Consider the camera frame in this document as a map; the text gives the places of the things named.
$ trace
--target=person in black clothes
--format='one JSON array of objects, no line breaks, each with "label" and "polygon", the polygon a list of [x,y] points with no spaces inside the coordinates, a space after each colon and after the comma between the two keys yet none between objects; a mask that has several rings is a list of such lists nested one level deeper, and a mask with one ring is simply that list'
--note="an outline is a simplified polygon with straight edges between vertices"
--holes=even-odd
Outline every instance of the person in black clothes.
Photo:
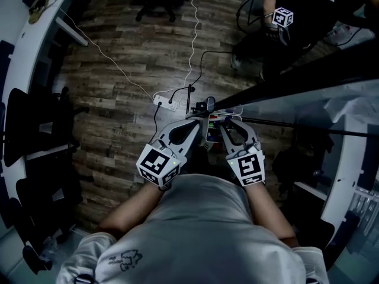
[{"label": "person in black clothes", "polygon": [[[247,35],[233,48],[232,67],[237,68],[245,58],[264,56],[260,73],[262,81],[275,79],[300,56],[332,30],[337,20],[349,25],[375,29],[378,22],[379,0],[262,0],[263,14],[269,15],[283,7],[294,13],[294,22],[288,27],[287,46],[280,41],[278,27],[272,16],[262,20],[262,28]],[[352,14],[366,3],[365,18]]]}]

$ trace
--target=person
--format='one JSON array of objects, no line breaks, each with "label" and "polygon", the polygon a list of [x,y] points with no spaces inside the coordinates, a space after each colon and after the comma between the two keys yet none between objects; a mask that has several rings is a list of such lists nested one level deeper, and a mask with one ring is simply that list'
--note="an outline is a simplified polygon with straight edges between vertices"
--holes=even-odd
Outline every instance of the person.
[{"label": "person", "polygon": [[[366,3],[365,15],[370,20],[353,16]],[[262,0],[262,28],[248,34],[233,47],[232,67],[238,69],[242,60],[264,57],[260,72],[262,81],[274,80],[300,56],[310,51],[326,36],[337,21],[362,27],[377,28],[379,0]],[[294,13],[284,41],[280,40],[278,27],[272,22],[276,8],[283,7]]]},{"label": "person", "polygon": [[189,163],[200,173],[167,191],[145,183],[110,212],[56,283],[329,283],[322,251],[298,245],[265,185],[217,177],[205,148]]}]

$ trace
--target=white wall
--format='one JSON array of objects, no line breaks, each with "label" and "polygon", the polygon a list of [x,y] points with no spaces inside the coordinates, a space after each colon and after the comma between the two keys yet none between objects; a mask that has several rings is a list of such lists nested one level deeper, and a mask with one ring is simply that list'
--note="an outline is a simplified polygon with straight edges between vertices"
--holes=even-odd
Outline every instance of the white wall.
[{"label": "white wall", "polygon": [[0,0],[0,40],[15,44],[28,19],[22,0]]}]

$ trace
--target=desk leg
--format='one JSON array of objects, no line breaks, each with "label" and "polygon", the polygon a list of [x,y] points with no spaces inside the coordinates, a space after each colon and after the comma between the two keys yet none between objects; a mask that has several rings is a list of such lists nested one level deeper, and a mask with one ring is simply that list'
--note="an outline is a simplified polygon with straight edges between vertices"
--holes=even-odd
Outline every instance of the desk leg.
[{"label": "desk leg", "polygon": [[67,23],[65,23],[61,18],[57,17],[55,22],[58,26],[68,33],[74,40],[76,40],[80,45],[88,46],[88,42],[79,35],[75,30],[73,30]]}]

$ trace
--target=power strip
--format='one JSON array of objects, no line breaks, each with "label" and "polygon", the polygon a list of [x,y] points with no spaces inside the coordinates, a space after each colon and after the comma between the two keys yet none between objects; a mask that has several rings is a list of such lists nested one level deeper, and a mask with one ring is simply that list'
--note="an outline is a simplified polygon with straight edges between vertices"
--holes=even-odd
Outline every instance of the power strip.
[{"label": "power strip", "polygon": [[169,99],[166,97],[158,96],[156,95],[154,97],[154,104],[158,106],[158,103],[161,102],[162,105],[160,107],[166,108],[170,111],[176,111],[176,108],[178,107],[177,101],[172,100],[172,103],[170,104]]}]

